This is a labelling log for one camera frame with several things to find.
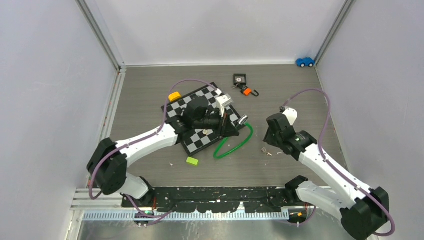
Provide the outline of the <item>silver cable lock keys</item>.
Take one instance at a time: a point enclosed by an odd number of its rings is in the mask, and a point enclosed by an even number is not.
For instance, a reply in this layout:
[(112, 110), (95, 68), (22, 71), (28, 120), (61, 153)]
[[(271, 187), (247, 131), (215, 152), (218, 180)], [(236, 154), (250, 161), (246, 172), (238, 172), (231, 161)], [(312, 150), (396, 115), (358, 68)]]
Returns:
[(262, 151), (264, 154), (268, 155), (268, 156), (272, 156), (272, 154), (271, 154), (270, 152), (268, 152), (268, 150), (267, 150), (265, 147), (263, 147), (263, 148), (261, 149), (261, 151)]

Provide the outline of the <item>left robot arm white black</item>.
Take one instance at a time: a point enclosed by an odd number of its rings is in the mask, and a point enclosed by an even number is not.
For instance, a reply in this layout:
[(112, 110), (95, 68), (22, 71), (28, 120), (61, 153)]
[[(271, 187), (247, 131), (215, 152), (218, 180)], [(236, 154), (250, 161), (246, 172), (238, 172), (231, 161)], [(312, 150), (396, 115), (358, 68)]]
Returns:
[(91, 175), (89, 197), (97, 199), (93, 195), (93, 185), (97, 185), (103, 195), (127, 195), (141, 207), (148, 207), (154, 199), (153, 189), (143, 177), (128, 173), (129, 166), (158, 150), (177, 145), (195, 130), (211, 130), (220, 138), (239, 136), (248, 117), (231, 118), (227, 108), (233, 100), (229, 95), (215, 100), (216, 106), (212, 106), (206, 97), (197, 96), (180, 115), (164, 117), (162, 124), (151, 131), (116, 142), (103, 139), (87, 164)]

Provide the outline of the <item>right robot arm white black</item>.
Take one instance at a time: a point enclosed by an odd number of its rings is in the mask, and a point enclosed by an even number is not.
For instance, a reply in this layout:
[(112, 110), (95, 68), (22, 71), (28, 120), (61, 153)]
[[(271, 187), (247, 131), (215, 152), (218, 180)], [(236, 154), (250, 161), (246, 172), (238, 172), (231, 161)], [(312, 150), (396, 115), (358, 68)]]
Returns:
[(295, 131), (297, 111), (287, 108), (266, 119), (263, 141), (277, 147), (317, 174), (330, 189), (324, 189), (304, 176), (285, 184), (285, 198), (291, 205), (312, 204), (340, 221), (356, 240), (366, 240), (391, 219), (388, 193), (373, 189), (341, 167), (306, 131)]

